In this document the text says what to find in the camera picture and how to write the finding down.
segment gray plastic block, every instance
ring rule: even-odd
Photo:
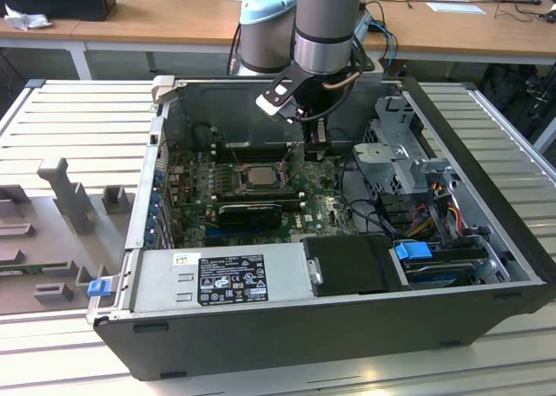
[[[0,266],[19,264],[24,258],[21,250],[0,250]]]
[[[76,193],[77,201],[79,202],[79,206],[82,209],[84,209],[85,212],[92,209],[93,206],[90,203],[90,199],[87,196],[87,192],[85,192],[85,188],[83,187],[83,185],[80,182],[78,182],[78,183],[72,183],[71,187],[73,188],[73,191]],[[58,203],[57,198],[54,198],[54,203],[56,204],[56,207],[58,208],[58,211],[60,211],[60,214],[66,215],[65,209],[62,206],[60,206],[60,204]]]
[[[22,217],[17,205],[11,199],[0,199],[0,218]]]
[[[107,186],[103,191],[106,215],[128,214],[131,211],[129,199],[123,186]]]
[[[0,186],[0,199],[11,199],[15,203],[31,202],[31,199],[19,185]]]
[[[54,303],[73,299],[73,292],[65,283],[45,283],[35,286],[33,293],[35,299],[41,303]]]
[[[34,233],[31,224],[0,224],[0,241],[4,238],[31,237]]]
[[[77,272],[76,277],[76,286],[84,293],[87,294],[87,290],[89,289],[89,282],[92,281],[93,278],[90,277],[89,272],[85,266],[81,266],[79,271]]]
[[[73,277],[77,276],[79,268],[73,261],[68,261],[65,266],[61,267],[45,267],[43,273],[48,277]]]
[[[89,231],[87,209],[77,197],[76,190],[71,186],[66,170],[68,161],[63,158],[44,159],[37,170],[41,179],[47,181],[58,199],[58,207],[68,216],[69,222],[78,235]]]

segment metal table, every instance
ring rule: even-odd
[[[87,114],[90,126],[96,128],[95,142],[103,144],[102,148],[96,150],[97,154],[122,148],[121,145],[114,146],[114,142],[109,142],[110,135],[117,133],[115,129],[120,128],[115,121],[120,125],[126,121],[126,117],[131,116],[141,116],[142,120],[148,121],[154,115],[150,112],[150,102],[147,101],[149,88],[149,82],[48,81],[42,89],[26,89],[2,121],[0,155],[7,151],[6,140],[19,136],[16,129],[23,126],[23,117],[31,121],[44,121],[39,119],[40,116],[57,120],[58,123],[64,122],[65,126],[76,117]],[[538,209],[533,216],[535,221],[540,221],[540,226],[534,229],[538,229],[537,236],[549,253],[553,254],[556,224],[554,218],[550,217],[554,215],[551,210],[556,198],[547,197],[543,200],[541,195],[545,189],[552,188],[548,177],[553,176],[553,168],[534,152],[479,93],[468,92],[456,84],[444,85],[442,89],[439,86],[425,88],[429,94],[436,92],[433,95],[439,96],[436,101],[440,103],[437,105],[445,114],[450,111],[453,114],[455,110],[458,113],[466,111],[463,114],[466,119],[454,118],[450,122],[481,164],[486,168],[492,167],[492,172],[502,175],[520,173],[520,176],[502,178],[505,183],[513,185],[513,188],[504,188],[503,192],[516,209],[523,211],[524,218],[528,218],[527,215],[533,212],[533,208]],[[102,101],[87,102],[90,99]],[[442,102],[448,102],[448,105],[443,105]],[[103,122],[111,122],[110,125],[114,126],[112,131],[102,129]],[[125,131],[121,135],[125,135],[126,141],[120,143],[127,146],[126,149],[136,148],[137,156],[141,157],[140,150],[144,150],[143,137],[146,131],[138,127],[133,132],[131,124],[125,125],[128,127],[124,126]],[[43,132],[44,127],[35,127],[35,130]],[[72,137],[80,134],[80,140],[87,140],[86,137],[90,136],[84,135],[87,133],[83,133],[83,129],[79,129],[81,132],[76,130],[74,129]],[[53,135],[37,136],[51,138]],[[480,143],[479,140],[483,140],[483,148],[476,146]],[[429,141],[438,152],[430,138]],[[44,144],[41,148],[39,146],[35,146],[33,151],[53,149]],[[79,151],[81,155],[86,155],[87,149],[92,147],[83,141],[82,147],[73,151],[76,155],[80,154]],[[34,157],[20,158],[32,160]],[[15,157],[4,155],[0,156],[0,161],[2,159],[10,162]],[[516,169],[501,171],[505,166],[516,162]],[[132,176],[126,186],[132,190],[138,174],[133,171],[130,173]],[[32,188],[35,181],[28,182]],[[98,186],[94,181],[91,182],[86,189],[93,192]],[[523,199],[514,198],[512,195],[521,189],[525,191],[521,196]],[[542,201],[539,207],[536,205],[537,199]],[[554,304],[549,304],[535,314],[516,316],[504,321],[472,346],[157,382],[133,379],[124,364],[86,323],[84,313],[84,310],[72,310],[0,318],[0,390],[10,395],[128,393],[192,396],[277,393],[304,396],[556,393]]]

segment metal chassis frame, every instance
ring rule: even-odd
[[[478,200],[483,211],[495,223],[497,228],[500,228],[500,235],[506,244],[513,244],[544,282],[555,285],[556,263],[474,159],[441,112],[428,99],[423,89],[413,78],[405,79],[400,85],[402,94],[414,107],[415,112],[427,125],[428,130],[434,135],[460,177],[475,199]],[[528,149],[528,153],[538,155],[532,148]]]
[[[231,78],[231,79],[176,79],[175,80],[175,86],[174,88],[170,91],[172,93],[166,93],[165,94],[165,99],[169,99],[168,102],[164,103],[164,106],[162,108],[162,112],[159,115],[159,117],[162,118],[161,121],[159,121],[160,124],[160,128],[158,127],[159,124],[156,125],[156,127],[153,129],[153,131],[155,131],[156,134],[159,134],[158,131],[162,130],[162,121],[163,119],[165,119],[168,116],[168,112],[169,112],[169,105],[173,102],[174,96],[176,96],[176,89],[177,88],[183,88],[186,87],[188,83],[217,83],[217,82],[245,82],[245,81],[250,81],[250,82],[254,82],[254,83],[264,83],[264,82],[269,82],[270,79],[261,79],[261,78],[245,78],[245,77],[236,77],[236,78]],[[422,108],[423,107],[427,107],[427,113],[432,113],[433,115],[436,116],[436,120],[441,120],[443,121],[447,127],[451,130],[451,128],[449,127],[449,125],[447,124],[446,120],[444,119],[444,117],[441,115],[441,113],[436,109],[436,107],[430,102],[428,101],[427,96],[423,93],[422,95],[425,97],[423,99],[420,99],[420,102],[415,102],[415,100],[412,98],[412,96],[414,96],[415,93],[419,94],[419,91],[422,92],[422,89],[420,89],[419,84],[413,80],[413,79],[406,79],[404,81],[404,83],[401,85],[401,89],[402,89],[402,93],[404,93],[404,95],[407,96],[408,101],[410,101],[410,103],[412,104],[412,106],[415,108],[415,111],[420,115],[423,116],[423,111]],[[428,125],[428,127],[433,130],[433,128],[431,128],[431,123],[425,119],[424,120]],[[455,133],[453,133],[453,137],[455,137],[455,139],[459,140],[457,138],[457,135],[455,135]],[[156,145],[153,145],[152,149],[154,151],[158,150],[158,145],[160,143],[160,139],[159,142]],[[464,152],[467,152],[467,155],[470,155],[470,153],[468,152],[467,148],[465,146],[463,146]],[[534,152],[534,150],[532,148],[530,148],[532,150],[532,153],[536,154],[536,156],[539,157],[539,155]],[[480,167],[479,163],[477,163],[476,161],[474,161],[474,165],[476,166],[477,169],[479,169],[484,175],[482,177],[485,177],[488,179],[489,182],[490,179],[488,178],[488,176],[484,173],[484,171],[482,170],[482,168]],[[141,250],[140,248],[142,247],[142,233],[144,231],[145,228],[145,219],[146,219],[146,215],[144,212],[142,213],[140,210],[137,210],[137,208],[142,206],[144,207],[144,209],[147,208],[148,203],[149,203],[149,195],[142,195],[141,194],[141,190],[145,189],[145,192],[150,193],[150,190],[152,188],[152,174],[154,172],[154,167],[155,167],[155,161],[153,161],[152,163],[147,162],[147,166],[145,168],[143,168],[142,171],[142,177],[141,177],[141,181],[142,183],[140,183],[139,187],[138,187],[138,191],[137,191],[137,199],[136,199],[136,205],[138,205],[137,207],[134,207],[134,213],[132,214],[132,219],[130,222],[130,227],[129,227],[129,232],[128,232],[128,239],[126,241],[126,249],[131,252],[128,253],[125,260],[124,260],[124,264],[122,267],[122,275],[120,276],[120,287],[118,288],[117,291],[117,295],[116,295],[116,301],[114,306],[112,307],[104,307],[104,308],[98,308],[98,300],[92,300],[91,301],[91,305],[89,305],[89,311],[88,311],[88,320],[90,323],[95,323],[96,321],[99,321],[99,319],[103,318],[103,316],[108,315],[109,318],[111,320],[133,320],[133,319],[145,319],[148,317],[161,317],[161,316],[179,316],[180,314],[183,314],[183,311],[163,311],[163,312],[156,312],[156,313],[133,313],[131,312],[131,303],[132,303],[132,299],[133,299],[133,285],[134,282],[136,281],[136,276],[137,276],[137,272],[136,272],[136,268],[139,265],[139,261],[141,259]],[[460,174],[465,174],[465,171],[463,171],[462,168],[458,168],[456,167],[456,169],[459,171]],[[475,196],[476,198],[481,198],[482,195],[480,195],[480,192],[478,191],[478,189],[476,189],[474,187],[474,185],[472,184],[472,181],[465,181],[467,182],[467,185],[470,186],[473,189],[473,196]],[[513,209],[511,208],[511,206],[509,205],[509,203],[506,201],[506,199],[501,196],[501,199],[504,201],[504,203],[506,204],[506,206],[508,208],[511,209],[512,212]],[[515,242],[512,240],[512,237],[510,235],[508,235],[506,233],[506,230],[504,229],[504,227],[500,224],[500,221],[498,218],[495,217],[494,213],[492,211],[489,210],[489,207],[486,205],[486,203],[483,201],[482,204],[480,204],[482,208],[484,208],[486,210],[486,214],[489,217],[489,219],[491,219],[491,221],[493,221],[495,223],[495,225],[497,226],[497,228],[500,230],[500,235],[502,236],[502,238],[504,239],[504,241],[506,242],[506,244],[512,246],[513,245],[513,249],[514,251],[517,250],[520,253],[520,248],[516,247]],[[515,218],[521,223],[523,224],[523,221],[517,216],[515,215]],[[528,259],[526,259],[523,255],[518,255],[519,257],[519,261],[521,266],[523,267],[523,269],[526,271],[527,275],[530,277],[530,280],[528,281],[515,281],[515,282],[511,282],[511,283],[502,283],[502,284],[488,284],[488,285],[477,285],[477,286],[473,286],[473,290],[496,290],[496,289],[500,289],[500,288],[506,288],[506,289],[511,289],[513,287],[527,287],[527,286],[533,286],[533,285],[542,285],[546,282],[550,283],[551,285],[553,283],[556,283],[556,264],[553,263],[552,259],[550,258],[550,256],[548,256],[548,254],[546,253],[546,251],[544,250],[544,248],[542,248],[542,246],[539,244],[538,240],[536,238],[534,238],[534,236],[530,233],[530,231],[528,230],[528,228],[525,227],[525,231],[527,233],[530,234],[530,237],[532,239],[532,241],[534,243],[536,243],[539,246],[539,249],[541,251],[540,258],[547,258],[550,262],[545,261],[546,264],[552,264],[553,265],[553,273],[551,276],[549,276],[548,278],[545,276],[541,276],[542,280],[539,279],[539,277],[537,276],[537,273],[531,268],[530,266],[530,262],[528,261]],[[546,274],[546,271],[544,269],[540,269],[539,265],[536,264],[535,262],[533,262],[533,267],[536,267],[538,270],[540,270],[543,274]],[[376,295],[364,295],[364,296],[350,296],[350,297],[334,297],[334,298],[320,298],[318,301],[316,302],[289,302],[289,303],[263,303],[263,304],[259,304],[259,303],[252,303],[250,304],[250,308],[252,309],[269,309],[269,308],[279,308],[279,307],[287,307],[287,306],[301,306],[301,307],[314,307],[314,306],[319,306],[319,305],[329,305],[329,304],[339,304],[339,303],[349,303],[349,302],[363,302],[363,301],[371,301],[371,300],[386,300],[386,299],[395,299],[395,298],[401,298],[401,297],[412,297],[412,296],[423,296],[423,295],[436,295],[436,294],[451,294],[451,293],[465,293],[465,292],[469,292],[469,287],[453,287],[450,290],[442,290],[442,289],[431,289],[431,290],[425,290],[425,291],[406,291],[406,292],[400,292],[400,293],[390,293],[390,294],[376,294]],[[201,311],[187,311],[188,314],[194,314],[197,312],[203,312],[203,313],[225,313],[225,312],[231,312],[234,311],[233,308],[231,307],[212,307],[212,308],[202,308]]]

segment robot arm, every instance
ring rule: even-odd
[[[246,1],[242,8],[252,3]],[[264,59],[268,66],[286,61],[285,69],[257,98],[256,103],[269,116],[280,113],[293,122],[301,123],[306,160],[323,157],[329,144],[326,131],[328,115],[345,101],[355,81],[367,67],[361,40],[367,33],[370,16],[366,11],[359,11],[359,6],[360,0],[297,0],[295,19],[284,17],[284,21],[289,21],[289,38],[284,39],[283,33],[282,39],[277,40],[268,35],[268,32],[273,34],[279,29],[276,21],[267,24],[267,32],[259,33],[258,39],[252,37],[253,33],[248,28],[246,38],[251,37],[251,41],[247,42],[242,32],[242,53],[248,59]],[[295,40],[293,50],[292,38]],[[255,56],[254,52],[261,47],[264,50]],[[276,57],[280,56],[281,60],[276,61]],[[355,64],[357,56],[360,58],[358,67]],[[243,63],[244,66],[246,64],[251,66],[249,61]],[[263,71],[272,67],[257,66],[253,69]]]

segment sticker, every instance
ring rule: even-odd
[[[197,264],[201,253],[174,253],[174,266],[183,266],[186,264]]]
[[[198,260],[199,305],[207,307],[268,300],[268,282],[262,254]]]

